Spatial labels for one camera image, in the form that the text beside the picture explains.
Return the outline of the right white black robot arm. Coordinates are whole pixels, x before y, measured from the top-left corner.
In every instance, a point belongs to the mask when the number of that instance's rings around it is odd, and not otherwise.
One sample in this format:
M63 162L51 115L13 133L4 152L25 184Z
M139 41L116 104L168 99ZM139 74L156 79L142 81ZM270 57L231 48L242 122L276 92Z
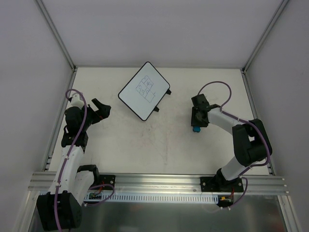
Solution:
M268 164L272 147L261 120L247 121L234 116L217 104L209 104L204 94L192 97L191 101L194 132L212 124L230 133L233 139L234 157L205 183L206 188L227 191L251 167L261 166L258 162L264 160L262 165Z

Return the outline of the small black-framed whiteboard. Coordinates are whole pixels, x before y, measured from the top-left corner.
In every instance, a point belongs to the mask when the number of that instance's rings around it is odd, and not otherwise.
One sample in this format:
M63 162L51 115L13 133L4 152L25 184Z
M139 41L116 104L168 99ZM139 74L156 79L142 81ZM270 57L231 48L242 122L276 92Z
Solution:
M170 84L147 61L118 93L122 101L140 120L146 121L152 112L158 112L158 104L170 95Z

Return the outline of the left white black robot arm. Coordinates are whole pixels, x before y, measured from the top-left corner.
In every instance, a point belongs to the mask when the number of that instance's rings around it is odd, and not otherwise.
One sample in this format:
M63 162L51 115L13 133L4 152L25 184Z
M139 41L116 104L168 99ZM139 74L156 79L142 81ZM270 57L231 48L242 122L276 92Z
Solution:
M88 142L87 129L110 115L111 107L96 98L90 105L71 98L72 106L65 111L62 155L54 180L45 195L37 198L37 210L43 230L70 230L78 228L82 220L82 205L89 188L101 183L96 165L81 165Z

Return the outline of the blue whiteboard eraser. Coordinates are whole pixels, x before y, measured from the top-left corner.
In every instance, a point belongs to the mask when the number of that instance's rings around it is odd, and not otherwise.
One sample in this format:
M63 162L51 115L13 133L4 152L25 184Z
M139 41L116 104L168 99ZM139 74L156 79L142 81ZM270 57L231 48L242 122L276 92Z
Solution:
M199 126L193 126L193 132L199 133L201 128Z

